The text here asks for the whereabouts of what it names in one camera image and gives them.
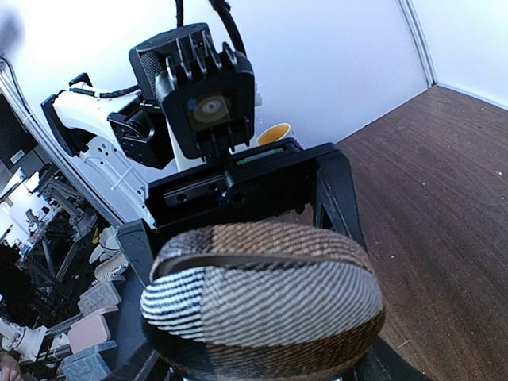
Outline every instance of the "black cable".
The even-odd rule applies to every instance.
[[[183,0],[176,0],[176,27],[183,27]]]
[[[130,94],[130,93],[133,93],[136,90],[139,90],[139,88],[140,87],[138,85],[134,85],[134,86],[128,87],[126,89],[112,91],[110,93],[99,93],[98,97],[101,98],[101,99],[120,98],[120,97],[123,97],[124,95]],[[83,94],[83,95],[89,95],[91,97],[95,97],[96,96],[96,93],[94,91],[92,91],[92,90],[84,90],[84,89],[79,89],[77,87],[72,87],[72,88],[69,89],[69,91],[71,93],[78,93],[78,94]]]
[[[235,21],[229,12],[231,10],[231,5],[225,0],[209,0],[209,2],[221,18],[222,24],[224,24],[225,30],[228,32],[229,38],[231,39],[235,50],[247,55],[237,24],[235,24]]]

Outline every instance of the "camera lens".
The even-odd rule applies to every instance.
[[[226,117],[228,113],[229,110],[224,97],[214,95],[200,100],[192,114],[201,123],[214,123]]]

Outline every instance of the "pink block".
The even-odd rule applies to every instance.
[[[73,324],[69,331],[69,341],[74,354],[110,339],[110,328],[101,314],[91,314],[84,317]]]

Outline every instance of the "wooden floor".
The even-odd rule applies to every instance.
[[[435,380],[507,380],[508,113],[434,87],[339,146],[386,296],[382,336]]]

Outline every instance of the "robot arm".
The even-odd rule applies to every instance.
[[[136,208],[139,218],[153,226],[144,204],[147,181],[129,158],[164,168],[172,158],[167,130],[156,132],[153,121],[158,117],[148,115],[138,92],[113,98],[100,98],[99,94],[114,93],[92,87],[88,76],[80,75],[67,90],[44,101],[42,108],[60,147],[92,167],[112,191]],[[169,149],[162,150],[165,144]]]
[[[36,361],[46,332],[47,328],[44,326],[30,329],[0,318],[2,348],[6,352],[18,352],[21,355],[20,364],[31,364]]]
[[[138,85],[105,93],[80,75],[43,102],[57,141],[70,156],[102,137],[147,167],[179,171],[226,160],[256,144],[254,108],[261,103],[244,50],[218,52],[207,24],[149,38],[129,53]]]

